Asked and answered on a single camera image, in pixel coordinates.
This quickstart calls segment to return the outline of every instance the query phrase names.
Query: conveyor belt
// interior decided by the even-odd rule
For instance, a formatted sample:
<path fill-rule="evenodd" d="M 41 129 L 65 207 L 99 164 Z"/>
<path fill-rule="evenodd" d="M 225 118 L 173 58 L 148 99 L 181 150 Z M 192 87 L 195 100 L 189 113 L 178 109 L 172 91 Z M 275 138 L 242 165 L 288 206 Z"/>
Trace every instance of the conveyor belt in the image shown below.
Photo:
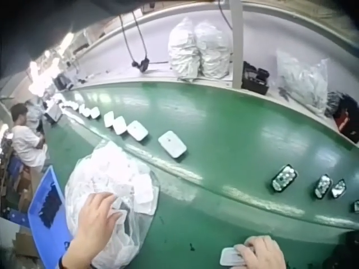
<path fill-rule="evenodd" d="M 77 160 L 102 138 L 145 160 L 157 174 L 157 214 L 131 268 L 220 268 L 222 248 L 256 234 L 271 234 L 292 268 L 307 268 L 319 265 L 343 232 L 359 226 L 349 211 L 357 199 L 358 149 L 298 112 L 246 94 L 172 83 L 116 84 L 64 96 L 98 106 L 102 114 L 113 110 L 149 130 L 149 139 L 138 143 L 116 136 L 103 119 L 69 110 L 57 126 L 45 128 L 62 187 Z M 180 162 L 157 141 L 168 130 L 188 147 Z M 273 194 L 269 182 L 284 164 L 299 176 L 284 193 Z M 343 197 L 311 198 L 324 173 L 335 182 L 346 179 Z"/>

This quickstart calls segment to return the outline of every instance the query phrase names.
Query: power cord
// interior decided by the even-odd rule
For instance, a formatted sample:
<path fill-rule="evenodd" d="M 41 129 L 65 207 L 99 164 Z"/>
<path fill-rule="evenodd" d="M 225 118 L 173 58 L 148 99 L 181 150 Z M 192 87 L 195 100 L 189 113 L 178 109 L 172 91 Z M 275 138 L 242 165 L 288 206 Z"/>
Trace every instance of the power cord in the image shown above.
<path fill-rule="evenodd" d="M 219 10 L 220 10 L 220 12 L 222 14 L 222 17 L 224 18 L 224 20 L 227 23 L 228 27 L 233 31 L 233 27 L 230 25 L 229 21 L 227 20 L 227 17 L 225 16 L 225 14 L 223 12 L 222 5 L 220 4 L 220 1 L 221 0 L 218 0 L 218 7 L 219 7 Z"/>
<path fill-rule="evenodd" d="M 121 22 L 121 29 L 122 29 L 122 33 L 123 33 L 123 37 L 125 39 L 125 43 L 126 43 L 126 47 L 127 47 L 127 50 L 128 50 L 128 53 L 132 59 L 132 66 L 133 67 L 136 67 L 137 69 L 139 69 L 142 73 L 144 73 L 147 69 L 148 69 L 148 65 L 150 63 L 150 60 L 148 60 L 147 58 L 147 48 L 146 48 L 146 44 L 145 44 L 145 40 L 142 36 L 142 32 L 140 30 L 140 27 L 139 27 L 139 23 L 137 22 L 137 19 L 136 19 L 136 16 L 135 16 L 135 13 L 132 12 L 132 15 L 134 17 L 134 20 L 135 20 L 135 24 L 136 24 L 136 27 L 139 31 L 139 34 L 140 34 L 140 38 L 141 38 L 141 41 L 142 41 L 142 45 L 144 47 L 144 51 L 145 51 L 145 58 L 141 61 L 141 63 L 137 63 L 132 55 L 132 52 L 131 52 L 131 49 L 130 49 L 130 46 L 128 45 L 128 41 L 127 41 L 127 36 L 126 36 L 126 33 L 125 33 L 125 28 L 123 27 L 123 21 L 122 21 L 122 17 L 121 15 L 119 15 L 119 20 Z"/>

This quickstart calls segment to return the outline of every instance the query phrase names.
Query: white shirt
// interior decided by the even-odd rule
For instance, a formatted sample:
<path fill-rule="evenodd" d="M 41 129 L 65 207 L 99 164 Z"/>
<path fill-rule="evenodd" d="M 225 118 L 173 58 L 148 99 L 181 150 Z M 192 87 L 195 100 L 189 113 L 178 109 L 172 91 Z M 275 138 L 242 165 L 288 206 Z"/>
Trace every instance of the white shirt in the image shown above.
<path fill-rule="evenodd" d="M 14 126 L 12 128 L 12 147 L 21 161 L 29 167 L 43 167 L 46 159 L 47 145 L 36 149 L 40 137 L 28 126 Z"/>

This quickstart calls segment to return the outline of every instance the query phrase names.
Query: white plastic cover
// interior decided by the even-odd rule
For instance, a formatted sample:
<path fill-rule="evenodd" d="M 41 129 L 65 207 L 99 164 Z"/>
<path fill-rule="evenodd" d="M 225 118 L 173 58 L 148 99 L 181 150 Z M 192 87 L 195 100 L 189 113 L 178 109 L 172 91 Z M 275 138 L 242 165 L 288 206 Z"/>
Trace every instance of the white plastic cover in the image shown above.
<path fill-rule="evenodd" d="M 116 194 L 110 214 L 122 212 L 110 241 L 93 259 L 93 266 L 119 269 L 138 254 L 157 207 L 156 183 L 146 164 L 131 158 L 113 142 L 101 142 L 91 155 L 78 161 L 65 187 L 70 233 L 76 234 L 79 212 L 91 193 Z"/>
<path fill-rule="evenodd" d="M 192 21 L 184 18 L 172 29 L 168 40 L 169 62 L 174 74 L 187 81 L 197 78 L 200 56 Z"/>
<path fill-rule="evenodd" d="M 310 66 L 277 50 L 278 87 L 317 115 L 324 115 L 328 98 L 326 59 Z"/>
<path fill-rule="evenodd" d="M 228 36 L 209 21 L 199 23 L 195 27 L 195 35 L 203 75 L 218 79 L 226 76 L 229 73 L 231 57 Z"/>

